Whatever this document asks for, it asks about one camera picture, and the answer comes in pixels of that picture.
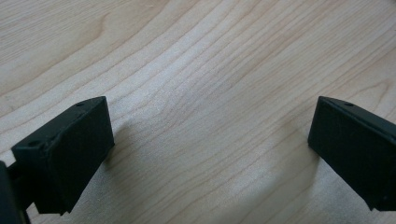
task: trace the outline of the wood grain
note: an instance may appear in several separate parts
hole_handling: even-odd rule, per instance
[[[33,223],[395,223],[306,143],[320,95],[396,122],[396,2],[2,1],[0,160],[105,95],[116,146]]]

